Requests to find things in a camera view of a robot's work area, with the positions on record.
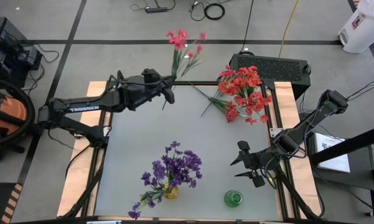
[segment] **table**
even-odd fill
[[[90,82],[87,96],[98,96],[105,89],[106,82]],[[279,112],[284,128],[292,128],[299,122],[299,115],[296,108],[296,102],[292,92],[292,86],[289,82],[276,82],[275,92],[278,99]],[[275,117],[274,106],[270,105],[271,117]],[[105,124],[108,124],[109,113],[105,115]],[[80,121],[87,125],[97,125],[100,118],[100,111],[83,112]],[[273,126],[276,127],[276,122],[273,119]],[[86,139],[77,139],[74,145],[72,157],[78,154],[86,145]],[[103,151],[100,151],[98,156],[98,163],[100,163]],[[58,208],[58,216],[67,213],[73,204],[78,200],[86,187],[88,173],[90,170],[91,158],[93,156],[93,149],[88,149],[82,154],[69,168],[68,176],[63,188],[60,206]],[[305,159],[291,159],[291,171],[294,179],[294,185],[304,201],[311,207],[312,211],[320,214],[320,205],[318,201],[316,186],[311,171],[311,165],[308,158]],[[286,207],[290,217],[293,217],[292,203],[289,192],[284,189],[286,197]],[[90,195],[90,203],[87,210],[87,215],[93,215],[96,202],[97,186]],[[278,215],[281,216],[281,207],[278,204]],[[100,219],[122,219],[126,220],[129,217],[100,217]],[[141,220],[152,220],[152,218],[141,218]],[[160,218],[160,220],[169,220],[168,218]]]

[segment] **yellow vase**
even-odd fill
[[[169,184],[165,184],[164,185],[164,188],[165,189],[168,189],[169,188]],[[170,193],[167,193],[167,194],[164,194],[163,196],[167,199],[175,199],[177,196],[179,195],[179,187],[176,186],[174,187]]]

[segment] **white container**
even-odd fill
[[[350,53],[361,53],[374,43],[374,0],[360,1],[338,37]]]

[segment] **wooden board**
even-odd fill
[[[106,82],[90,82],[87,91],[87,96],[100,95],[105,89],[105,84]],[[275,87],[283,127],[292,128],[300,122],[296,102],[294,101],[292,86],[289,82],[276,82]],[[98,124],[99,119],[99,111],[90,111],[83,112],[80,121],[87,125],[93,126]],[[79,153],[87,145],[88,142],[86,139],[76,140],[72,157]],[[81,155],[69,168],[68,176],[65,181],[65,186],[63,188],[61,203],[58,209],[58,216],[67,213],[69,209],[73,206],[73,204],[78,200],[80,195],[83,193],[86,187],[92,155],[93,149],[87,150],[87,152]],[[291,169],[296,190],[300,193],[301,197],[308,204],[308,206],[311,207],[312,211],[317,215],[320,214],[320,205],[318,201],[314,178],[312,176],[309,159],[292,159]],[[286,201],[288,206],[288,214],[289,216],[291,216],[293,215],[293,213],[290,199],[288,198],[289,194],[287,190],[285,191],[285,193],[287,197]],[[95,202],[96,190],[92,192],[90,198],[91,202]],[[94,208],[90,206],[88,210],[88,215],[93,215],[93,210]]]

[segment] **green jar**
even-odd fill
[[[224,195],[224,202],[231,208],[239,206],[243,201],[243,196],[236,190],[229,190]]]

